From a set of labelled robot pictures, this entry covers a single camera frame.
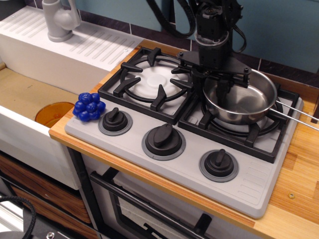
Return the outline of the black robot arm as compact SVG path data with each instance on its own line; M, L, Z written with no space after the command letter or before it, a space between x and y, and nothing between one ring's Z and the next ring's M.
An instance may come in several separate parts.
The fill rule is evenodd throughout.
M233 56L232 48L234 31L245 36L236 25L242 18L242 5L235 0L180 0L178 3L189 22L189 32L181 33L165 18L155 1L147 3L172 36L195 37L198 51L180 52L177 57L182 65L191 67L192 82L199 96L208 89L204 84L206 80L217 82L218 104L222 104L234 85L248 87L252 70Z

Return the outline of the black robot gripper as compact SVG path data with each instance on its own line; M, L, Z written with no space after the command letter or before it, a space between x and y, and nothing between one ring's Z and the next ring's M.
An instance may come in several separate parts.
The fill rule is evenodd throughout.
M217 83L216 95L219 106L222 106L233 85L248 87L251 68L232 56L232 45L229 37L217 40L196 37L198 51L179 52L177 57L182 63L190 65L191 79L196 95L204 99L203 85L206 80L204 72L223 74L224 80Z

